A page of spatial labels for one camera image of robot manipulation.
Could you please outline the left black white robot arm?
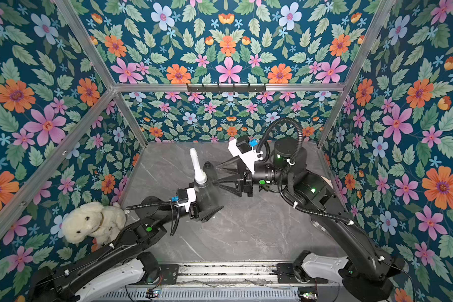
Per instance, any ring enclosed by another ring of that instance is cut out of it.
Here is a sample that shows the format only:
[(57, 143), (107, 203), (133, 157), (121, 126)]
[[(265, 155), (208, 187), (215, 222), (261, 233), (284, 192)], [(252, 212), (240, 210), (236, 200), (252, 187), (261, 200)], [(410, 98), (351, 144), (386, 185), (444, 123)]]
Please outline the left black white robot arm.
[(27, 301), (93, 301), (118, 288), (160, 278), (161, 267), (149, 249), (179, 221), (207, 222), (222, 209), (213, 187), (179, 189), (169, 201), (155, 196), (129, 206), (138, 221), (127, 225), (111, 243), (63, 268), (43, 268), (31, 278)]

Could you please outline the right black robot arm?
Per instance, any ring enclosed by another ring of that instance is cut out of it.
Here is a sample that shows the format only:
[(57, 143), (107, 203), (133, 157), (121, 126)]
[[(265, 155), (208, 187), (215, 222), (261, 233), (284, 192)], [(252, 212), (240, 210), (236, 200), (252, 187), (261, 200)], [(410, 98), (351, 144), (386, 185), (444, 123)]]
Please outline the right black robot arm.
[(228, 149), (237, 167), (216, 185), (249, 197), (256, 186), (275, 186), (283, 201), (311, 216), (346, 254), (329, 257), (303, 251), (289, 276), (300, 283), (334, 281), (359, 301), (388, 299), (394, 290), (391, 278), (403, 272), (405, 261), (376, 245), (330, 181), (308, 169), (304, 140), (301, 125), (292, 118), (270, 123), (259, 140), (247, 135), (234, 138)]

